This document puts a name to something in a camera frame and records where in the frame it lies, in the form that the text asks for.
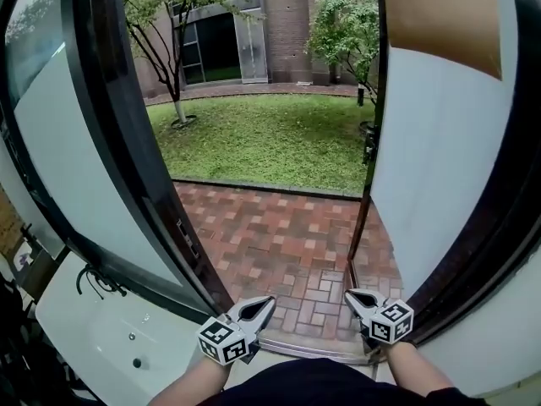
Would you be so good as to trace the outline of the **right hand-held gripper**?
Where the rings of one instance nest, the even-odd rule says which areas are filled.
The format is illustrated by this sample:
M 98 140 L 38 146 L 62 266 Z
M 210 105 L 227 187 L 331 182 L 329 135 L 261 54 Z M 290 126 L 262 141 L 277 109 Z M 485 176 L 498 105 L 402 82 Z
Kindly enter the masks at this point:
M 414 309 L 402 300 L 385 303 L 380 292 L 366 288 L 350 288 L 344 300 L 352 314 L 363 323 L 367 346 L 376 349 L 391 346 L 413 330 Z M 375 305 L 383 305 L 374 310 Z

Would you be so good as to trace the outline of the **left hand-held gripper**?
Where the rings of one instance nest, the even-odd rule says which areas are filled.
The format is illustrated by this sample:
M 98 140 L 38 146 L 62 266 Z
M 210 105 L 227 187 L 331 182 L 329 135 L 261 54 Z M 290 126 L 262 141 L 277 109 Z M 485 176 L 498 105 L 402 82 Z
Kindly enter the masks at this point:
M 236 303 L 219 318 L 209 318 L 197 331 L 200 351 L 219 365 L 238 360 L 249 364 L 260 350 L 259 332 L 275 308 L 274 297 L 258 296 Z

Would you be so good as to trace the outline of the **frosted glass door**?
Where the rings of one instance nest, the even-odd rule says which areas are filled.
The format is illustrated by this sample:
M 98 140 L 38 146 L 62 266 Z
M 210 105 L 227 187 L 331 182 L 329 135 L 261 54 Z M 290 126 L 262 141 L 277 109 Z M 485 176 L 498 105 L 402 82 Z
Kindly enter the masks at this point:
M 468 313 L 541 234 L 541 0 L 498 0 L 502 78 L 393 47 L 380 11 L 374 213 L 422 342 Z

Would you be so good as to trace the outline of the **person's left forearm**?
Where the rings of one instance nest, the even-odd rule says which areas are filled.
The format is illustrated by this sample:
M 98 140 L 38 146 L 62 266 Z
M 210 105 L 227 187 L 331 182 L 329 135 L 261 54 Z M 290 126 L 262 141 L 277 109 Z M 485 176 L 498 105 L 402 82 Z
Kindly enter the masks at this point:
M 231 368 L 204 356 L 154 396 L 148 406 L 197 406 L 223 389 Z

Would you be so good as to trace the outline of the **person's right forearm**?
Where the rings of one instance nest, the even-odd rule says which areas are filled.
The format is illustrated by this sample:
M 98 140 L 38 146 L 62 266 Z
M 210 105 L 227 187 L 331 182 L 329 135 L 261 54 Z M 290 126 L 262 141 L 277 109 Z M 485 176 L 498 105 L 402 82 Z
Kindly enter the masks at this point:
M 411 343 L 395 343 L 385 349 L 385 355 L 399 387 L 423 397 L 431 392 L 454 387 L 451 380 Z

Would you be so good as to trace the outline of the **grey metal-framed panel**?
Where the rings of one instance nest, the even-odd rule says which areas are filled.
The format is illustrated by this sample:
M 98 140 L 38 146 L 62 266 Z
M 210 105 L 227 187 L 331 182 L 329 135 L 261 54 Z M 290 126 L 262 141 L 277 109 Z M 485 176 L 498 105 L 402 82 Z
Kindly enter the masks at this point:
M 240 15 L 234 15 L 233 20 L 242 82 L 266 84 L 268 72 L 261 9 L 246 9 Z

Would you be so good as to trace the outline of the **person's black clothing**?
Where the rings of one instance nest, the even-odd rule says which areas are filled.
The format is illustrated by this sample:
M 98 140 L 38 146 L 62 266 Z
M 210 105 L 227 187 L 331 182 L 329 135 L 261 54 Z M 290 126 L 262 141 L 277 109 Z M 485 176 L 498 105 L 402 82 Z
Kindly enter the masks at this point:
M 262 370 L 247 381 L 202 400 L 173 394 L 149 406 L 489 406 L 454 387 L 426 396 L 377 382 L 330 359 L 295 359 Z

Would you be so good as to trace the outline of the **white sink basin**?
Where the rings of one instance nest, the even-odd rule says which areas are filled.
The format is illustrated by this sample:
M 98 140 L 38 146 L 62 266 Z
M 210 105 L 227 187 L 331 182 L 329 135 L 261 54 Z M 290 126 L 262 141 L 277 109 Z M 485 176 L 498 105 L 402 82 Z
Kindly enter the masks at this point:
M 146 406 L 194 362 L 196 331 L 216 312 L 156 256 L 115 260 L 106 272 L 128 285 L 105 291 L 69 253 L 46 287 L 36 318 L 53 347 L 108 406 Z M 133 332 L 135 339 L 128 335 Z M 139 358 L 142 367 L 133 367 Z

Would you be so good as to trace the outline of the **grass lawn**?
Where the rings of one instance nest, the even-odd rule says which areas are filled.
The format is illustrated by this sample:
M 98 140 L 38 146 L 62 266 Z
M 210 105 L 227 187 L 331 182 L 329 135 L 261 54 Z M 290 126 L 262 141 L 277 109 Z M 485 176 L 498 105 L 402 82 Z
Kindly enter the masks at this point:
M 147 108 L 174 178 L 362 190 L 367 168 L 359 126 L 374 120 L 371 102 L 264 94 L 193 99 L 183 109 L 196 120 L 178 129 L 171 103 Z

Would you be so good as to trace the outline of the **brown wooden cabinet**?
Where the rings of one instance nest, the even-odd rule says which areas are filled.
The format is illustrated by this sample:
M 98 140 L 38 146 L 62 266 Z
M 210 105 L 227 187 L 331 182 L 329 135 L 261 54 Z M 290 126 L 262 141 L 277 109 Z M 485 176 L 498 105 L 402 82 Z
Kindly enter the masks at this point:
M 49 282 L 52 280 L 57 269 L 69 253 L 69 247 L 65 245 L 56 257 L 51 256 L 45 250 L 36 254 L 32 263 L 29 264 L 22 274 L 22 288 L 35 300 L 39 301 Z

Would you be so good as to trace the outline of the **black office chair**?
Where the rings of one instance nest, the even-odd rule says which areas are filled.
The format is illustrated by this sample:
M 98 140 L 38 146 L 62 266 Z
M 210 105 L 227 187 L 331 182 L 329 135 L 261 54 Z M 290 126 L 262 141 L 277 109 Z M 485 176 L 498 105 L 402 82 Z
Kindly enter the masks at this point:
M 67 369 L 16 282 L 0 274 L 0 406 L 105 406 L 91 393 L 77 393 L 84 384 L 71 380 Z

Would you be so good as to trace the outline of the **white box with purple logo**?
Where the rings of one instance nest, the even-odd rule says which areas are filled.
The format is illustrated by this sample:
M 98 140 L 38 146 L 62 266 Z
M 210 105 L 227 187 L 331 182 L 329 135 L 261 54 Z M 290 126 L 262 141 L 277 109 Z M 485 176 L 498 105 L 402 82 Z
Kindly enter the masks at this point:
M 33 262 L 32 247 L 26 241 L 24 241 L 20 247 L 16 250 L 13 264 L 17 272 L 21 272 L 25 267 L 29 266 Z

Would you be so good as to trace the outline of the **frosted glass side panel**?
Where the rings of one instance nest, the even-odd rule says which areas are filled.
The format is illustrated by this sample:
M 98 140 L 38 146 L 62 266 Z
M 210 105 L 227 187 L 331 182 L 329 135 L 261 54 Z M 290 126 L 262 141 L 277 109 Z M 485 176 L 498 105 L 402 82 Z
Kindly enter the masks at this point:
M 46 223 L 107 292 L 156 256 L 215 310 L 232 299 L 166 169 L 121 0 L 0 0 L 0 135 Z

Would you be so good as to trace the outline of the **bushy green tree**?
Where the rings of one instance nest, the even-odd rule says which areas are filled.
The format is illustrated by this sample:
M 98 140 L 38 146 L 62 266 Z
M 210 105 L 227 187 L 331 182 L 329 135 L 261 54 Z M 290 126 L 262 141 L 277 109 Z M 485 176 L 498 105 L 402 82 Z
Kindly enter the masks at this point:
M 351 75 L 372 102 L 377 88 L 369 81 L 380 51 L 378 0 L 316 0 L 306 51 Z

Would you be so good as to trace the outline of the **brick building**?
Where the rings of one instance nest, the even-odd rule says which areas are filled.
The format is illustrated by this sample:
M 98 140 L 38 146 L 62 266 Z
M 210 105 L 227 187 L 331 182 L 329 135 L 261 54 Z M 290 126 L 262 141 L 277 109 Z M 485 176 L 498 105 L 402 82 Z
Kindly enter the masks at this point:
M 355 79 L 339 66 L 329 66 L 306 51 L 309 24 L 316 0 L 232 0 L 241 12 L 260 8 L 263 18 L 267 83 L 299 85 L 353 84 Z M 189 16 L 183 41 L 183 90 L 190 86 L 242 83 L 233 16 L 216 5 Z M 145 97 L 167 95 L 153 69 L 134 59 Z

